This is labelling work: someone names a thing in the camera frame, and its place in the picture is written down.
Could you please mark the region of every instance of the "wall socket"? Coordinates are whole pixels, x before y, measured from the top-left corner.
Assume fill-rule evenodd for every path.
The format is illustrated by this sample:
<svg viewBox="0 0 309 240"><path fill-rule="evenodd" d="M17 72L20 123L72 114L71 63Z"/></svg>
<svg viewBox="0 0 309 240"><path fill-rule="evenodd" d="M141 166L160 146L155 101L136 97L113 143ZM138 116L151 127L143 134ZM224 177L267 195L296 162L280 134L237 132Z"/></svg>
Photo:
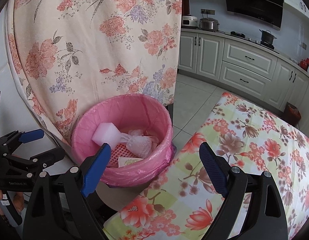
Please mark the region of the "wall socket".
<svg viewBox="0 0 309 240"><path fill-rule="evenodd" d="M215 10L208 10L208 9L201 9L201 14L215 15L216 11Z"/></svg>
<svg viewBox="0 0 309 240"><path fill-rule="evenodd" d="M305 44L304 42L299 41L299 46L307 50L307 44Z"/></svg>

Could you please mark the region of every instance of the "gas stove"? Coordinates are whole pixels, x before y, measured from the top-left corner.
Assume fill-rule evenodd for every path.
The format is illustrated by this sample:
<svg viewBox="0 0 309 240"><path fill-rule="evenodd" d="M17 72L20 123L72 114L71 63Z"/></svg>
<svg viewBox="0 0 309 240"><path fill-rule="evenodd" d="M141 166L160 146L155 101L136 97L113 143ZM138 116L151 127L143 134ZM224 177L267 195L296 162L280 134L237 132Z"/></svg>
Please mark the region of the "gas stove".
<svg viewBox="0 0 309 240"><path fill-rule="evenodd" d="M260 46L263 46L263 47L266 47L267 49L271 49L272 51L274 51L275 53L278 53L277 51L274 50L274 46L273 45L270 45L264 41L257 41L257 40L253 40L251 38L247 38L243 33L237 33L235 31L232 31L230 33L225 33L226 35L229 35L229 36L234 36L234 37L237 37L237 38L240 38L240 39L243 39L245 41L250 41L254 44L258 44Z"/></svg>

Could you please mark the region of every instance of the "countertop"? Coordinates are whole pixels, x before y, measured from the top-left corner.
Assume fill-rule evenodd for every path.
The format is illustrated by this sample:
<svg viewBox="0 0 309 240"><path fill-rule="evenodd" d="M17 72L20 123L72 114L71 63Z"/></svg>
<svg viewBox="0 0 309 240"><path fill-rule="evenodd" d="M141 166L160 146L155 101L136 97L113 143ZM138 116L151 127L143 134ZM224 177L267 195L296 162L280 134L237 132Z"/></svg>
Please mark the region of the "countertop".
<svg viewBox="0 0 309 240"><path fill-rule="evenodd" d="M256 47L258 49L261 49L263 51L266 51L280 59L282 59L283 61L289 63L290 65L292 65L293 67L295 67L297 70L301 71L303 74L305 74L307 77L309 77L309 73L307 71L305 71L303 68L301 68L299 65L297 65L296 63L294 63L291 59L289 59L289 56L284 54L283 52L281 51L278 51L278 50L271 50L271 49L268 49L264 46L260 46L259 44L255 44L251 41L246 41L244 39L241 39L241 38L237 38L237 37L234 37L234 36L230 36L230 35L227 35L227 34L224 34L224 33L215 33L215 32L209 32L209 31L203 31L203 30L200 30L200 29L187 29L187 28L181 28L181 31L182 32L191 32L191 33L203 33L203 34L208 34L208 35L212 35L212 36L218 36L218 37L223 37L223 38L226 38L226 39L230 39L230 40L234 40L234 41L238 41L238 42L242 42L242 43L245 43L247 45L250 45L250 46L253 46L253 47Z"/></svg>

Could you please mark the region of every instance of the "curtain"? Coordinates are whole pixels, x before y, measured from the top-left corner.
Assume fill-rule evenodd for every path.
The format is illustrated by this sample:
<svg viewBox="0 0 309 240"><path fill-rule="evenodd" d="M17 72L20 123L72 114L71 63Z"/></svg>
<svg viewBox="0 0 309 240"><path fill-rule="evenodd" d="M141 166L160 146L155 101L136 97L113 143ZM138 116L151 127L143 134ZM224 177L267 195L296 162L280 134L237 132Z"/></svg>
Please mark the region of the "curtain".
<svg viewBox="0 0 309 240"><path fill-rule="evenodd" d="M12 74L43 128L71 145L80 116L107 98L173 103L180 24L181 0L10 0Z"/></svg>

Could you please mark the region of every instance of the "red plastic mesh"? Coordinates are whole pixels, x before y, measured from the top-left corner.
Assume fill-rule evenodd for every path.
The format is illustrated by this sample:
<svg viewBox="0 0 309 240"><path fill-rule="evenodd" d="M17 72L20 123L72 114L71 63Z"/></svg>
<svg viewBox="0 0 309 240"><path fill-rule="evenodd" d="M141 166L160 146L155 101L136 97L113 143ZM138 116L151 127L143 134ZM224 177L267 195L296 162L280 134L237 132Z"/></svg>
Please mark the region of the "red plastic mesh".
<svg viewBox="0 0 309 240"><path fill-rule="evenodd" d="M113 151L111 151L111 157L107 167L118 168L119 157L137 158L137 156L134 155L131 151L129 151L124 144L120 143Z"/></svg>

